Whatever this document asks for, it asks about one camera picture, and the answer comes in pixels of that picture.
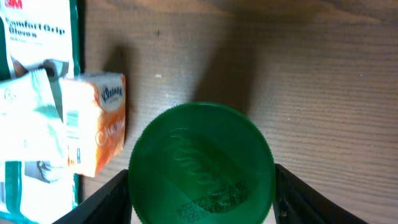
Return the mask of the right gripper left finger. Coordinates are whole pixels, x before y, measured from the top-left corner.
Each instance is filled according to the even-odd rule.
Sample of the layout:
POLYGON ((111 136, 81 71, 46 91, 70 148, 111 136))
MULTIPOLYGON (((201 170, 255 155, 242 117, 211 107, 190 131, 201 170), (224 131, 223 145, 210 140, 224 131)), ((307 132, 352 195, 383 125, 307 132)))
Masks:
POLYGON ((131 213, 124 169, 54 224, 130 224, 131 213))

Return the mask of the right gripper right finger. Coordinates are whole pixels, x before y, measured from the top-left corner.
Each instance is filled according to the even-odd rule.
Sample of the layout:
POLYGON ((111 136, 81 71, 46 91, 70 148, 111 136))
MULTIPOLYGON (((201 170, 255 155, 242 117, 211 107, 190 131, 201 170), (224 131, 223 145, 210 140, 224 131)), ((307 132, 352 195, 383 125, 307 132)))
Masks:
POLYGON ((278 224, 366 224, 280 164, 275 165, 275 179, 273 207, 278 224))

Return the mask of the green lid jar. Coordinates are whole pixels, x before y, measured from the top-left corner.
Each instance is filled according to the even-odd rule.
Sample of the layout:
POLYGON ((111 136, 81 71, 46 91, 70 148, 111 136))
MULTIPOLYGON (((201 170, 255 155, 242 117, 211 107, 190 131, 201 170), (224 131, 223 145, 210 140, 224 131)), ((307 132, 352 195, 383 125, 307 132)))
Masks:
POLYGON ((275 197, 275 165, 264 136, 243 114, 187 103, 143 130, 128 187, 142 223, 262 223, 275 197))

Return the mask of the orange snack packet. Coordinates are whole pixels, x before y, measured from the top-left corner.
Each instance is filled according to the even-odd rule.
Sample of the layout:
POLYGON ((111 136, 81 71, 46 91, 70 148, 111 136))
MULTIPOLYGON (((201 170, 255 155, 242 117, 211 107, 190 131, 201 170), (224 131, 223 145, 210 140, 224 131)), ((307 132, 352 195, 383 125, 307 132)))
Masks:
POLYGON ((123 150, 126 78, 122 73, 85 73, 60 80, 68 166, 94 177, 123 150))

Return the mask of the green 3M gloves package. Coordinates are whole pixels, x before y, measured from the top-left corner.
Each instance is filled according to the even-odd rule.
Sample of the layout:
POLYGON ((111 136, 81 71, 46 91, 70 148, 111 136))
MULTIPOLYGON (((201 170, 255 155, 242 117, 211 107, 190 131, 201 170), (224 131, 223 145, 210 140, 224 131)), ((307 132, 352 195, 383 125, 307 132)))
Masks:
MULTIPOLYGON (((80 72, 75 1, 1 1, 1 82, 44 69, 62 118, 60 80, 80 72)), ((59 161, 1 160, 1 222, 53 223, 78 205, 78 177, 59 161)))

